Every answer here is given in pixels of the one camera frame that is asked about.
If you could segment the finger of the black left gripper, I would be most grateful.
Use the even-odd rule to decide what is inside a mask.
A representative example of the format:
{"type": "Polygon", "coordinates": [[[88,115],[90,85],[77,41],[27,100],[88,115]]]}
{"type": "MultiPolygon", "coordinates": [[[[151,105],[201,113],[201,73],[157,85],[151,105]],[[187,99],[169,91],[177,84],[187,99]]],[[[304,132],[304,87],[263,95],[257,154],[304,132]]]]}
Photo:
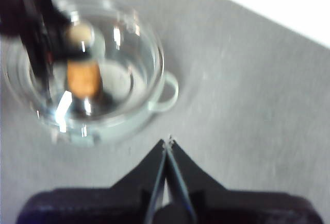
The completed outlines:
{"type": "Polygon", "coordinates": [[[71,22],[52,0],[44,0],[44,21],[47,25],[54,27],[66,26],[71,22]]]}
{"type": "Polygon", "coordinates": [[[21,29],[21,40],[26,48],[33,74],[43,87],[48,86],[52,63],[76,57],[74,46],[67,38],[67,31],[67,27],[21,29]]]}

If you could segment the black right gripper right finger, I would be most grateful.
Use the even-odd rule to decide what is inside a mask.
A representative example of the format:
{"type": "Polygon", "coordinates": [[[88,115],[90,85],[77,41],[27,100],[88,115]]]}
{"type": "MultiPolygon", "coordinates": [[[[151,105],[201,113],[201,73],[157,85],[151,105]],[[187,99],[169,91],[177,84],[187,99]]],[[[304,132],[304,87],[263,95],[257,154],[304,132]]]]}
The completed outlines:
{"type": "Polygon", "coordinates": [[[174,139],[166,144],[171,199],[192,223],[322,223],[311,202],[281,192],[224,187],[202,170],[174,139]]]}

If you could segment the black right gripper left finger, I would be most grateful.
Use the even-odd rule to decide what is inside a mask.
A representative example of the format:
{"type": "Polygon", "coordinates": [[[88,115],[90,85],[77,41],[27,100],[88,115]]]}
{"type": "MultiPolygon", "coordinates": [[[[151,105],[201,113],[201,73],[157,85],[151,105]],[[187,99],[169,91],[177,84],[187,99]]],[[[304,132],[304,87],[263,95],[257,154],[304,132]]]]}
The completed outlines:
{"type": "Polygon", "coordinates": [[[161,203],[165,142],[111,187],[58,188],[31,196],[17,223],[144,223],[161,203]]]}

